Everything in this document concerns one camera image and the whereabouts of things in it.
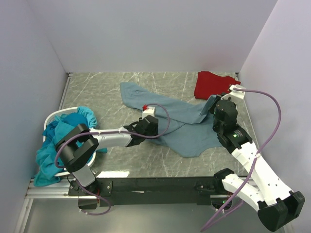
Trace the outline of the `grey-blue t shirt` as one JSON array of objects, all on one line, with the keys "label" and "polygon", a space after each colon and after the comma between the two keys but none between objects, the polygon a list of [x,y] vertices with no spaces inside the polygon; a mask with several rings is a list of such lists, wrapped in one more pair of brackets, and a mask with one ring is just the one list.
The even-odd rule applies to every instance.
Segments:
[{"label": "grey-blue t shirt", "polygon": [[183,158],[198,157],[207,149],[220,147],[217,134],[213,131],[213,115],[200,116],[204,103],[197,105],[151,93],[136,83],[120,84],[123,103],[133,109],[142,110],[143,105],[157,103],[155,116],[159,120],[161,137],[153,143],[167,146]]}]

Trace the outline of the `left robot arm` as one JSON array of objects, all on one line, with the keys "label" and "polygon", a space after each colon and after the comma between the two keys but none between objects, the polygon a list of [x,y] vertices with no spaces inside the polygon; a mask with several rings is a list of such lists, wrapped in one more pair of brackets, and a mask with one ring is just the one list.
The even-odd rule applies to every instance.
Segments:
[{"label": "left robot arm", "polygon": [[114,130],[92,130],[85,124],[77,125],[56,145],[56,159],[60,159],[67,172],[79,184],[87,187],[95,182],[88,160],[97,150],[109,147],[131,147],[145,139],[158,137],[158,119],[152,115]]}]

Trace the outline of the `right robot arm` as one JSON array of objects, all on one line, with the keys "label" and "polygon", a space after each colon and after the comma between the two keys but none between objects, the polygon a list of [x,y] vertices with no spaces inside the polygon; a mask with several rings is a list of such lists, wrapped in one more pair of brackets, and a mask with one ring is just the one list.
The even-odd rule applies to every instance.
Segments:
[{"label": "right robot arm", "polygon": [[270,231],[279,228],[299,217],[305,203],[305,197],[299,191],[290,189],[272,170],[261,155],[262,149],[270,142],[281,122],[281,108],[278,101],[271,99],[277,106],[278,120],[274,131],[260,148],[257,148],[249,134],[237,123],[236,103],[244,99],[246,89],[233,88],[222,97],[218,97],[211,108],[213,130],[223,147],[239,161],[248,172],[242,180],[232,170],[226,168],[214,175],[216,187],[231,193],[216,213],[202,227],[207,230],[220,219],[217,215],[235,198],[246,202],[258,214],[261,223]]}]

